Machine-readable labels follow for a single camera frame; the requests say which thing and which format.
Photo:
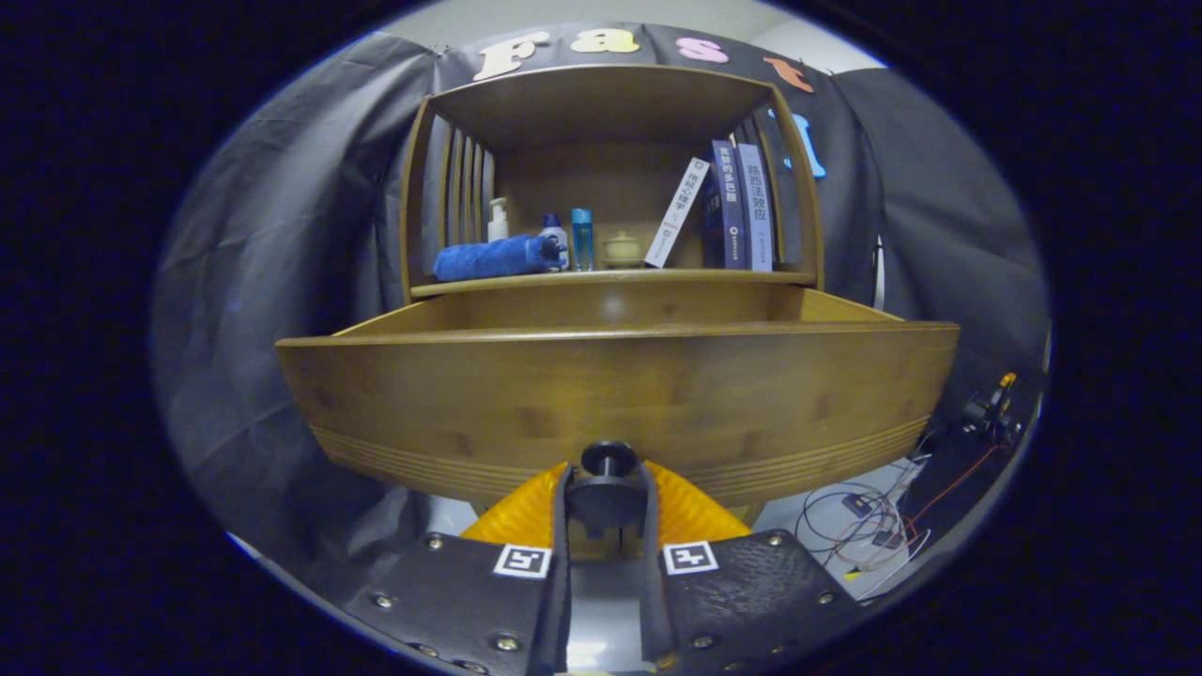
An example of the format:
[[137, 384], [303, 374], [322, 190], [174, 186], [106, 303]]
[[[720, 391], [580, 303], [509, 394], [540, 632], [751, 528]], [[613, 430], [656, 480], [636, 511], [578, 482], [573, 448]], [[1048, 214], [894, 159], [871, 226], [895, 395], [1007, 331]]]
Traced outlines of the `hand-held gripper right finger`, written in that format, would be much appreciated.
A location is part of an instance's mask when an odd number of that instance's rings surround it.
[[639, 463], [642, 659], [667, 675], [764, 675], [847, 638], [859, 603], [789, 530], [667, 542], [667, 496]]

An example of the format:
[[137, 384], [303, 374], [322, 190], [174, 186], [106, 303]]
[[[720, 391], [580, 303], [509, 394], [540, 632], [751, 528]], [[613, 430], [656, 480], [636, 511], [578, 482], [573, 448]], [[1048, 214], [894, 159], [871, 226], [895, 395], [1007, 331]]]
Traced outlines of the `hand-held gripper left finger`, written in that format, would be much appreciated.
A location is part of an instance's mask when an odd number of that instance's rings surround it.
[[538, 472], [459, 534], [383, 555], [343, 610], [407, 675], [554, 675], [566, 664], [569, 463]]

